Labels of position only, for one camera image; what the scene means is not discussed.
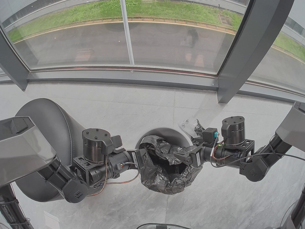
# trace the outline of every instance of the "road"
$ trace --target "road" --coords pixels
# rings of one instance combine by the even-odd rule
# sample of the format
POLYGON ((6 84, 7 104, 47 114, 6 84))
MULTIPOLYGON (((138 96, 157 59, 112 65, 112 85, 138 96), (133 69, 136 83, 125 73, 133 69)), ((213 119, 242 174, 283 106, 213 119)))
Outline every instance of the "road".
MULTIPOLYGON (((136 65, 215 74, 234 35, 191 26, 129 23, 136 65)), ((67 64, 129 64, 123 23, 94 24, 46 33, 15 44, 31 68, 67 64)), ((251 79, 305 90, 304 64, 270 48, 251 79)))

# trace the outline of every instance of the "metal pole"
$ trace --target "metal pole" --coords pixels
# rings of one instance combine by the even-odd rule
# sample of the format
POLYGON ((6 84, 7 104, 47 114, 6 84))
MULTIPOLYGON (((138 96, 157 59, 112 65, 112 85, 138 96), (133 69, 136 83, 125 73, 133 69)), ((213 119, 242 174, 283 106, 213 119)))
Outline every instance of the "metal pole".
POLYGON ((123 24, 124 24, 124 30, 125 30, 125 36, 126 36, 126 42, 127 42, 129 61, 130 61, 131 65, 134 65, 135 61, 133 59, 133 53, 132 53, 132 42, 130 40, 125 0, 120 0, 120 3, 121 3, 121 10, 122 10, 122 17, 123 17, 123 24))

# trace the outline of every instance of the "gray metal column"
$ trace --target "gray metal column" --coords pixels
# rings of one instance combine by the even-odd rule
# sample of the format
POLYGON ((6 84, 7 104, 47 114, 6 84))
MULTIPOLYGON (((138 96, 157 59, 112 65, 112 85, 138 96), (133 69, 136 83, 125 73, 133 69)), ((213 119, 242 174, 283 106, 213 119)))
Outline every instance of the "gray metal column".
POLYGON ((256 69, 282 29, 294 0, 250 0, 219 70, 219 103, 228 103, 256 69))
POLYGON ((125 0, 120 0, 120 2, 121 2, 121 10, 122 10, 122 17, 123 17, 123 23, 124 23, 124 30, 125 30, 125 36, 126 36, 126 42, 127 42, 129 61, 130 61, 131 65, 134 65, 135 61, 133 59, 133 53, 132 53, 132 42, 130 40, 130 34, 129 34, 126 4, 125 4, 125 0))
POLYGON ((29 71, 7 39, 2 25, 0 25, 0 68, 21 90, 27 88, 29 71))

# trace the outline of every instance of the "gray tile floor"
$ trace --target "gray tile floor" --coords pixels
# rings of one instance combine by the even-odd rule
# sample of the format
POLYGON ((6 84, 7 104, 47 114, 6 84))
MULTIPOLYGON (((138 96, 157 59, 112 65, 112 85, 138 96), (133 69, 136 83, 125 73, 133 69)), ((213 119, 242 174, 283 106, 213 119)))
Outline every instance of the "gray tile floor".
MULTIPOLYGON (((12 117, 28 101, 44 97, 61 105, 85 128, 107 129, 121 135, 125 148, 155 127, 174 127, 196 117, 204 127, 220 130, 222 119, 242 115, 246 138, 264 146, 291 108, 291 104, 235 96, 217 104, 215 92, 98 83, 29 83, 22 92, 13 84, 0 84, 0 119, 12 117)), ((294 147, 289 154, 305 157, 294 147)), ((98 196, 79 204, 64 200, 39 203, 14 185, 17 198, 34 228, 46 228, 44 211, 59 219, 60 229, 136 228, 148 222, 175 223, 200 228, 278 227, 287 208, 297 199, 305 181, 305 165, 285 157, 262 181, 253 183, 234 168, 215 169, 204 164, 184 192, 164 195, 148 190, 137 178, 132 183, 109 185, 98 196)), ((135 171, 121 175, 128 180, 135 171)))

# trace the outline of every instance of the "glass pane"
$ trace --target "glass pane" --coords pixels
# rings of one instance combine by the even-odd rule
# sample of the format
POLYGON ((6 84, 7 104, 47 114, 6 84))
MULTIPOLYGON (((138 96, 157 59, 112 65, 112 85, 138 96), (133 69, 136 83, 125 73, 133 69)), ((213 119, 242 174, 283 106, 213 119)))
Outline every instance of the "glass pane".
POLYGON ((250 81, 305 94, 304 0, 295 0, 281 32, 250 81))
POLYGON ((219 71, 242 15, 195 1, 126 0, 127 16, 135 18, 129 29, 136 65, 219 71))
POLYGON ((88 2, 73 7, 65 0, 31 0, 29 5, 26 0, 22 0, 23 4, 18 1, 8 0, 4 4, 0 20, 30 69, 130 64, 120 0, 88 2), (19 11, 14 12, 16 6, 12 5, 17 2, 19 11), (46 9, 40 6, 36 13, 32 4, 38 2, 50 5, 46 9), (15 14, 19 16, 21 12, 25 18, 29 13, 36 17, 32 19, 31 15, 28 21, 12 23, 9 18, 15 14))

